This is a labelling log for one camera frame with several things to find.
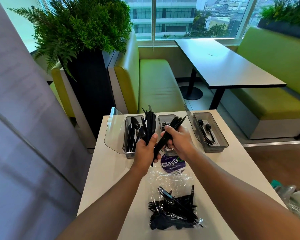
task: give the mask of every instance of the round black table base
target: round black table base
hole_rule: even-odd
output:
[[[202,98],[202,96],[204,95],[202,93],[202,91],[199,88],[193,87],[192,89],[192,93],[188,94],[188,87],[189,86],[182,86],[180,87],[180,91],[182,93],[182,96],[184,99],[187,100],[198,100],[200,98]]]

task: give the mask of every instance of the sticker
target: sticker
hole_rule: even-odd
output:
[[[178,156],[166,156],[161,158],[161,167],[170,174],[182,173],[186,167],[186,162]]]

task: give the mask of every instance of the person's right hand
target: person's right hand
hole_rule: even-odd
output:
[[[168,147],[175,149],[178,156],[187,161],[190,154],[195,150],[188,129],[182,125],[179,126],[178,131],[169,125],[166,125],[164,129],[172,136],[172,140],[168,140]]]

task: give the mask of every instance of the planter box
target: planter box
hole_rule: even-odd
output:
[[[108,65],[113,53],[84,51],[68,62],[74,79],[64,70],[95,138],[98,138],[104,115],[115,107]]]
[[[293,37],[300,38],[300,26],[292,25],[282,21],[269,21],[265,19],[260,19],[258,23],[259,28],[268,29],[274,32],[278,32],[284,35],[289,35]]]

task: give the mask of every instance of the person's left hand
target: person's left hand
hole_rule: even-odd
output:
[[[138,141],[136,144],[136,153],[131,169],[136,169],[137,171],[142,173],[142,176],[145,176],[147,174],[148,169],[153,161],[153,149],[156,145],[157,139],[158,135],[154,133],[150,138],[148,145],[146,145],[146,142],[143,139],[140,139],[140,141]],[[161,155],[160,153],[158,153],[157,158],[154,160],[154,162],[156,163],[160,159]]]

